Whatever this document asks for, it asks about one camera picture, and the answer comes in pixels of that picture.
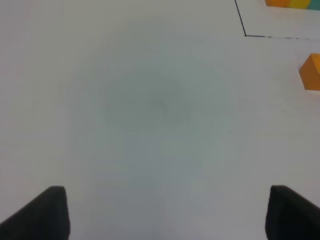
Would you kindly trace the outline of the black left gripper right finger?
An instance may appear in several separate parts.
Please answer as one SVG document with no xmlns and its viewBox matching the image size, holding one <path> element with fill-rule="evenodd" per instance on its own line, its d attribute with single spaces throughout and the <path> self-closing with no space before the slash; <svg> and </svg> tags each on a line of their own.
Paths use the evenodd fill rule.
<svg viewBox="0 0 320 240">
<path fill-rule="evenodd" d="M 285 185 L 273 185 L 265 233 L 268 240 L 318 240 L 320 208 Z"/>
</svg>

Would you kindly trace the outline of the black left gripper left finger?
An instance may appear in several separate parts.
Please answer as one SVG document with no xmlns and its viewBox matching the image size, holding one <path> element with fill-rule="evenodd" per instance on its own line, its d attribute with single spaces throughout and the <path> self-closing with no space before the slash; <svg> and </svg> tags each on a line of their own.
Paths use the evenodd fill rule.
<svg viewBox="0 0 320 240">
<path fill-rule="evenodd" d="M 66 189 L 51 186 L 0 224 L 2 240 L 68 240 Z"/>
</svg>

